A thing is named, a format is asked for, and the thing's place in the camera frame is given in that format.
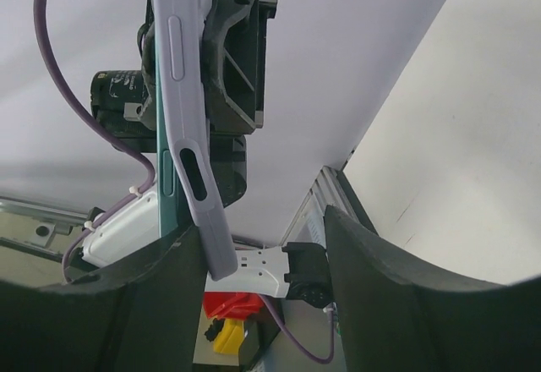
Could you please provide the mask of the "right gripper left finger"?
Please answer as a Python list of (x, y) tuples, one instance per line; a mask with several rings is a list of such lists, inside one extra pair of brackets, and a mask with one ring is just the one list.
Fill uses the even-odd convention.
[(1, 283), (3, 371), (190, 371), (207, 264), (195, 226), (68, 284)]

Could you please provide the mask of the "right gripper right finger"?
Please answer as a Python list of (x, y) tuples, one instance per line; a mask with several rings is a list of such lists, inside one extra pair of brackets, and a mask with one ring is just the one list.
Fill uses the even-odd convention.
[(445, 270), (328, 206), (331, 281), (350, 371), (537, 371), (540, 280)]

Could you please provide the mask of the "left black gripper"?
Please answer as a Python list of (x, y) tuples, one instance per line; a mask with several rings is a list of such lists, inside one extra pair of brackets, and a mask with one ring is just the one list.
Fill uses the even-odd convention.
[(277, 0), (150, 0), (140, 122), (166, 129), (251, 134), (263, 125), (267, 21)]

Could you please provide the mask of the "lavender phone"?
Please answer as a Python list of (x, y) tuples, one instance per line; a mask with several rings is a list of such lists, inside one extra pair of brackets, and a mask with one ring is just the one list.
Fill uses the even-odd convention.
[(168, 148), (199, 229), (210, 277), (238, 268), (232, 235), (212, 174), (200, 72), (200, 43), (212, 0), (153, 0), (158, 88)]

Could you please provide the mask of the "teal smartphone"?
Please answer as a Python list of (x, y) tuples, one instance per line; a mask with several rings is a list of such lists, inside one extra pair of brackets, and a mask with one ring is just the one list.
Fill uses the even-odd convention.
[(155, 38), (154, 50), (156, 58), (158, 222), (160, 236), (164, 238), (175, 230), (188, 227), (192, 222), (192, 218), (167, 142), (157, 38)]

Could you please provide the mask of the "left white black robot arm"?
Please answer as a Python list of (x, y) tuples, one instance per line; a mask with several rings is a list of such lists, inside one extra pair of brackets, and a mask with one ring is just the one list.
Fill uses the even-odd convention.
[(200, 233), (208, 293), (333, 299), (325, 249), (288, 243), (235, 250), (225, 209), (246, 190), (246, 142), (263, 124), (266, 26), (277, 0), (148, 0), (138, 83), (145, 102), (126, 101), (122, 118), (156, 126), (158, 167), (145, 190), (112, 215), (87, 224), (82, 257), (117, 262), (181, 224)]

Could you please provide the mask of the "yellow button housing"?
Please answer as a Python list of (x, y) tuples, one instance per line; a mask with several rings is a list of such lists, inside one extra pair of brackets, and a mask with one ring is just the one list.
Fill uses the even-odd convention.
[(237, 319), (213, 319), (205, 332), (213, 351), (222, 355), (238, 355), (245, 337), (244, 321)]

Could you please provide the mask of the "red emergency stop button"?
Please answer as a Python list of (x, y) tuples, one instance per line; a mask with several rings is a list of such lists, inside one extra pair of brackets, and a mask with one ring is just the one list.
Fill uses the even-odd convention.
[(246, 320), (264, 306), (254, 293), (205, 292), (203, 309), (208, 318)]

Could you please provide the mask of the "left aluminium frame post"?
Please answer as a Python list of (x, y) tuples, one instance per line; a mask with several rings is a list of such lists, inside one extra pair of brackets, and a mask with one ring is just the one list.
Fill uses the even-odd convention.
[(324, 214), (328, 205), (336, 206), (372, 233), (378, 234), (346, 174), (342, 170), (324, 166), (279, 244), (303, 242), (318, 243), (325, 247)]

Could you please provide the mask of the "aluminium front rail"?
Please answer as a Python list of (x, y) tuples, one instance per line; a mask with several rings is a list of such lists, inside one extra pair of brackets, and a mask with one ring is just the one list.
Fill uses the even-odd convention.
[(2, 248), (57, 263), (62, 261), (63, 255), (50, 250), (55, 237), (69, 236), (75, 228), (84, 225), (88, 216), (86, 212), (5, 196), (1, 197), (1, 213), (23, 217), (33, 224), (22, 240), (2, 236)]

